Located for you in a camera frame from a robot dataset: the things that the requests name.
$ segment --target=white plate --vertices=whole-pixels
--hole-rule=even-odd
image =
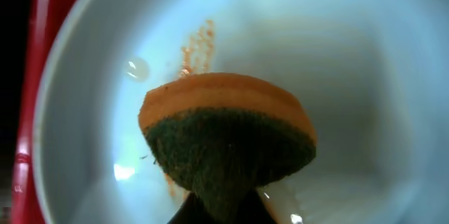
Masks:
[[[166,223],[182,202],[138,128],[145,93],[215,22],[211,70],[295,94],[318,157],[260,189],[280,224],[445,223],[444,0],[78,0],[48,59],[34,125],[47,223]],[[137,63],[141,79],[127,74]],[[148,66],[148,76],[141,67]]]

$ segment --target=dark background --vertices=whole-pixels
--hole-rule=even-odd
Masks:
[[[31,0],[1,0],[0,194],[11,198]]]

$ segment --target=dark green scrubber layer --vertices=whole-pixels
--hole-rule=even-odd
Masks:
[[[315,158],[312,139],[287,122],[239,108],[197,108],[144,132],[153,155],[178,185],[221,223],[233,223],[249,190],[299,171]]]

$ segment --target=red surface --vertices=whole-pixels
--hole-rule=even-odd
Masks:
[[[48,52],[74,2],[75,0],[33,0],[13,175],[12,224],[44,224],[32,175],[34,105]]]

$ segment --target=sponge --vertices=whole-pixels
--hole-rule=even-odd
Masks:
[[[233,223],[254,188],[289,176],[316,155],[316,135],[297,99],[261,79],[192,75],[149,91],[139,125],[175,183],[219,223]]]

